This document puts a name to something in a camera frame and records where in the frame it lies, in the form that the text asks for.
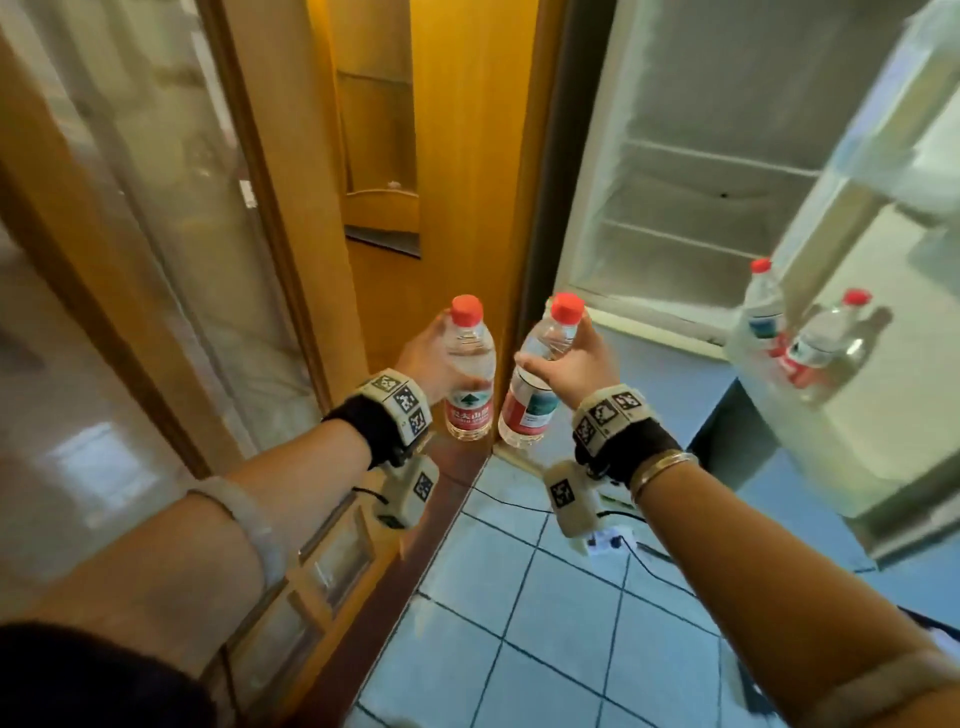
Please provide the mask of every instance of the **person's left hand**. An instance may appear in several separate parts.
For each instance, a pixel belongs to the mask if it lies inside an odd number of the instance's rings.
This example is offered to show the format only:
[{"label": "person's left hand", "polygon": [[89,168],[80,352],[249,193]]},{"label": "person's left hand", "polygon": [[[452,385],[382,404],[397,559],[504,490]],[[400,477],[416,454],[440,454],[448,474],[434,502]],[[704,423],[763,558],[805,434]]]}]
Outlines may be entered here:
[{"label": "person's left hand", "polygon": [[420,386],[431,404],[436,404],[454,390],[474,392],[491,385],[479,376],[458,372],[453,366],[444,347],[446,316],[447,311],[441,311],[430,326],[408,341],[394,366]]}]

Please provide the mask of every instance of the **plastic bottle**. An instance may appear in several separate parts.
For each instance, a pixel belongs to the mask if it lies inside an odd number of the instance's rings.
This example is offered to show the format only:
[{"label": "plastic bottle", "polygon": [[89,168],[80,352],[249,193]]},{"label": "plastic bottle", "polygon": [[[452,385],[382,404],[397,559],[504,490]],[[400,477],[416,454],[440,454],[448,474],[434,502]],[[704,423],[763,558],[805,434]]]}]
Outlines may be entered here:
[{"label": "plastic bottle", "polygon": [[[549,313],[527,334],[522,351],[545,359],[567,353],[584,315],[584,302],[572,293],[553,297]],[[510,391],[503,402],[497,429],[507,445],[528,448],[543,437],[560,401],[538,376],[514,367]]]},{"label": "plastic bottle", "polygon": [[493,374],[496,350],[483,323],[483,304],[476,296],[457,296],[450,304],[444,345],[453,365],[464,374],[479,376],[490,387],[479,392],[454,392],[444,403],[446,429],[458,440],[479,440],[493,425]]},{"label": "plastic bottle", "polygon": [[786,303],[780,281],[770,268],[770,258],[750,264],[754,277],[743,299],[742,316],[762,349],[770,356],[786,350]]},{"label": "plastic bottle", "polygon": [[809,385],[818,370],[833,361],[850,338],[850,331],[860,309],[870,302],[869,291],[849,288],[843,300],[810,319],[778,359],[787,378],[798,389]]}]

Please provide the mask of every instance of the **person's right hand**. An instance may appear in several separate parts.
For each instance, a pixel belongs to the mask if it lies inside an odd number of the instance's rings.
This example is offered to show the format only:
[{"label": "person's right hand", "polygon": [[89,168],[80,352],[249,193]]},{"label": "person's right hand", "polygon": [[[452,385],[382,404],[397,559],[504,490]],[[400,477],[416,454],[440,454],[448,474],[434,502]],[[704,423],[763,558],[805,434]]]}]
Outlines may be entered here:
[{"label": "person's right hand", "polygon": [[514,361],[522,369],[540,377],[570,409],[580,406],[586,397],[604,387],[620,383],[620,367],[607,342],[593,328],[585,313],[577,328],[577,338],[565,356],[547,361],[540,356],[519,352]]}]

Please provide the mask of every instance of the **forearm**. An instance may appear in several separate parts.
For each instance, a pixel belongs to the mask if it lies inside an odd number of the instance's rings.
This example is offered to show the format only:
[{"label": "forearm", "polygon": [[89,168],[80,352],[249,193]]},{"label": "forearm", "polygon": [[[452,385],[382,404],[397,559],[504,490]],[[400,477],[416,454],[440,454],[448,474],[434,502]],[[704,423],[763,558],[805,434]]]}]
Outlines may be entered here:
[{"label": "forearm", "polygon": [[[370,450],[334,420],[246,462],[227,478],[297,549],[356,485]],[[81,564],[25,617],[68,624],[199,675],[263,593],[243,530],[189,495]]]},{"label": "forearm", "polygon": [[788,719],[871,668],[932,646],[882,596],[692,463],[654,478],[638,505]]}]

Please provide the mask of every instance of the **person's left arm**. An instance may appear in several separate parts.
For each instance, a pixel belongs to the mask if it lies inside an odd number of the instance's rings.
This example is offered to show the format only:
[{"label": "person's left arm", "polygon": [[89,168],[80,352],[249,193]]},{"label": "person's left arm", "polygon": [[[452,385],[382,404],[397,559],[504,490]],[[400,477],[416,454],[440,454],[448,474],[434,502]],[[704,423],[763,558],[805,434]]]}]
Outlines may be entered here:
[{"label": "person's left arm", "polygon": [[[441,314],[395,366],[431,403],[484,384],[453,369],[443,330]],[[226,477],[296,549],[360,483],[371,457],[353,426],[330,420]],[[218,503],[191,494],[79,565],[25,618],[83,629],[196,676],[262,590],[260,562],[243,530]]]}]

